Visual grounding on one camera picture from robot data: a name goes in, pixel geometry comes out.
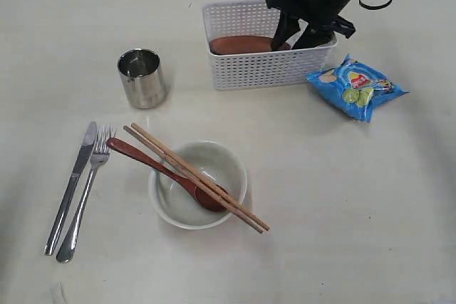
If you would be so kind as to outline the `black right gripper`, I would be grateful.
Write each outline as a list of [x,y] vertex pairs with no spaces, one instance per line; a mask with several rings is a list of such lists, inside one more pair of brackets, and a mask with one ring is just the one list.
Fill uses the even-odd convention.
[[307,26],[293,49],[315,48],[327,44],[333,32],[354,33],[354,25],[339,16],[350,0],[266,0],[268,9],[280,10],[279,22],[271,41],[271,50],[277,51],[295,33],[300,31],[299,20],[304,20],[317,29]]

